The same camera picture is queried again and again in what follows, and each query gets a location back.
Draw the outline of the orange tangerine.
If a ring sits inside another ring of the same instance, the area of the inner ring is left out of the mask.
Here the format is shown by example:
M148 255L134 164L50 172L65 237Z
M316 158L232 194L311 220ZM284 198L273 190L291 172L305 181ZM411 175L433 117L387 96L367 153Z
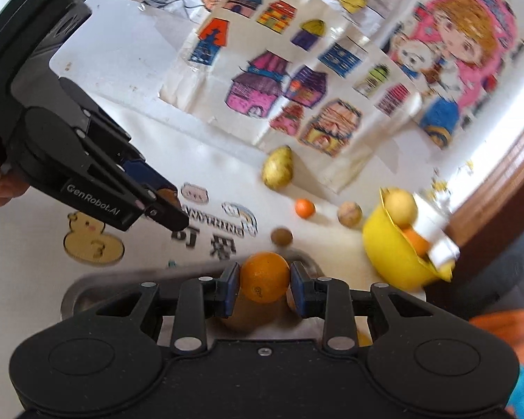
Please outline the orange tangerine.
M315 214L316 207L311 200L299 199L294 204L294 210L297 216L303 220L307 220Z
M290 267L275 252L258 252L241 264L240 291L258 304L270 304L286 295L290 286Z

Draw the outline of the large yellow mango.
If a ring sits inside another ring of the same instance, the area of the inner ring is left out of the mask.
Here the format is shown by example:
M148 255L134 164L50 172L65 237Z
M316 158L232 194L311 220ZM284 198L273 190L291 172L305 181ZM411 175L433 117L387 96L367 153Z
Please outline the large yellow mango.
M316 339L322 341L323 319L302 319L290 291L274 303L253 302L241 292L230 318L211 320L214 335L230 339Z

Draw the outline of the metal tray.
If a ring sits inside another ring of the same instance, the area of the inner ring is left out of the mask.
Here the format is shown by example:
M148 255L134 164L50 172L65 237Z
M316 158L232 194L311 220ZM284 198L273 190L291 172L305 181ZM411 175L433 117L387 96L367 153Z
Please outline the metal tray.
M204 275L218 277L227 263L231 263L231 261L210 261L167 269L90 274L75 281L68 288L61 302L60 316L63 320L66 320L145 281L157 283L160 287L160 294L166 298L173 293L178 293L181 284L190 278ZM212 344L216 339L230 339L213 334L212 319L214 318L210 318L206 322L208 343Z

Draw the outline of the small brown kiwi fruit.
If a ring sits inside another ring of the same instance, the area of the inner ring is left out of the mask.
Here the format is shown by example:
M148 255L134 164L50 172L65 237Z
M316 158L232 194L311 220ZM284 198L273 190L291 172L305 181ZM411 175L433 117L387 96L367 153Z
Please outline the small brown kiwi fruit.
M293 241L293 234L285 227L278 227L272 230L270 239L275 246L287 247Z

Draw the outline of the yellow plastic bowl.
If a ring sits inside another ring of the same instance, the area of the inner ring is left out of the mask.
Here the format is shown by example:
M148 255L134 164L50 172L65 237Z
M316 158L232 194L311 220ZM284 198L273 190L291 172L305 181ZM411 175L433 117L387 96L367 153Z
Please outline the yellow plastic bowl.
M402 230L392 221L384 201L391 192L379 190L380 203L362 226L365 253L376 272L390 285L404 291L417 291L436 281L451 282L454 261L439 269L419 256Z

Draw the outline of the white printed tablecloth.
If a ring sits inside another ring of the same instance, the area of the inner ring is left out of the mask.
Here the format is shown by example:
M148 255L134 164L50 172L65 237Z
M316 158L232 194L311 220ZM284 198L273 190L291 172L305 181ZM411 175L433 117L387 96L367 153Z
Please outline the white printed tablecloth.
M171 183L206 188L206 213L221 216L221 206L228 202L254 214L257 232L235 239L238 256L270 251L271 231L285 227L293 234L294 248L307 253L324 274L355 289L369 288L378 281L362 247L361 233L339 224L334 204L317 199L316 216L302 220L294 210L295 201L304 196L302 189L271 192L261 184L257 167L109 100L101 100L101 105L131 135L149 164ZM98 272L96 266L76 261L64 249L69 213L69 207L35 190L0 208L0 418L13 418L21 410L8 376L15 348L57 323L67 289L79 278ZM196 238L175 238L152 220L138 220L120 234L124 256L105 272L209 262L214 229L200 224L198 231Z

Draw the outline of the small beige striped melon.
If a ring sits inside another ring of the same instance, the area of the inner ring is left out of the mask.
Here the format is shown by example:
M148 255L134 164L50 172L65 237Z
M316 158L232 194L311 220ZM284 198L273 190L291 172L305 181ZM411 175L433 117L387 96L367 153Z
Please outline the small beige striped melon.
M345 201L337 211L337 219L346 228L355 228L362 220L362 208L358 203Z

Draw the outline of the yellow apple in bowl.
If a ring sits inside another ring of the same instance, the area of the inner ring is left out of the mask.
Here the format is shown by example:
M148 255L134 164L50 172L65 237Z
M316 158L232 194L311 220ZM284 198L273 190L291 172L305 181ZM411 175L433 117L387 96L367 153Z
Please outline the yellow apple in bowl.
M388 190L383 194L384 208L399 228L411 226L418 213L414 196L403 189Z

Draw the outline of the white rolled paper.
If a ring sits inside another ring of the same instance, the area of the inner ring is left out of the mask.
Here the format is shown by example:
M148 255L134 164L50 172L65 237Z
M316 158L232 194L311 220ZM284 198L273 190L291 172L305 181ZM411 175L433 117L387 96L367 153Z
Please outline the white rolled paper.
M428 259L438 270L449 262L455 262L460 256L459 247L446 235L441 236L431 248L429 248Z

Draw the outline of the yellow green pear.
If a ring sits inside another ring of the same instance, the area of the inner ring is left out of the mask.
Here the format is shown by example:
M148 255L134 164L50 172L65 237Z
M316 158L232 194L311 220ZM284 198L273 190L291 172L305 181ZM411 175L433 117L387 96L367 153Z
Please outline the yellow green pear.
M289 146L273 150L263 164L261 173L263 183L271 190L280 190L289 185L293 175L293 155Z

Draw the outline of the white orange cup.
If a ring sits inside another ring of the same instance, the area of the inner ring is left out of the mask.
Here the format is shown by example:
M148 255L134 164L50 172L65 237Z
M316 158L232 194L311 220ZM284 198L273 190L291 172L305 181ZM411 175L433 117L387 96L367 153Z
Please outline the white orange cup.
M402 231L415 253L424 258L430 249L444 236L449 215L423 194L414 193L417 216L414 222Z

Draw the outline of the yellow flower twig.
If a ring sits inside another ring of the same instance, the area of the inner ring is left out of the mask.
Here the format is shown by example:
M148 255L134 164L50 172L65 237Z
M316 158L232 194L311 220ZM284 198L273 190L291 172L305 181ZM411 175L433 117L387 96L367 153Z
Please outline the yellow flower twig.
M445 178L438 168L434 169L429 187L425 190L425 197L439 206L448 206L452 193L465 184L474 174L474 163L466 161L459 166L455 173Z

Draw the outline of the houses children drawing paper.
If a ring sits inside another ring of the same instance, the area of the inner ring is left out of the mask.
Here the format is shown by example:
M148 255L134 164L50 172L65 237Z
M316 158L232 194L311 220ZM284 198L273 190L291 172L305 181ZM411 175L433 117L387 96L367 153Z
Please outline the houses children drawing paper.
M262 152L291 147L336 192L421 103L400 67L322 0L224 0L160 95Z

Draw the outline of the girl with bear drawing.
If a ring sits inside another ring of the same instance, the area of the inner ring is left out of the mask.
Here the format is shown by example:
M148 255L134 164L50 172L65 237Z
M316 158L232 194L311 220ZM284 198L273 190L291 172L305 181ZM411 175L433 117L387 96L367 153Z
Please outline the girl with bear drawing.
M421 93L415 120L438 148L489 101L518 41L507 0L420 0L396 27L385 50Z

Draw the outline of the wooden door frame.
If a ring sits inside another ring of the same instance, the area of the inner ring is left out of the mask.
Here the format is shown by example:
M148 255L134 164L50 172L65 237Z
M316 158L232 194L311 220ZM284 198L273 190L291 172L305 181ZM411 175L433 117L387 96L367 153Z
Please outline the wooden door frame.
M524 130L491 171L452 215L447 234L460 248L490 223L524 186Z

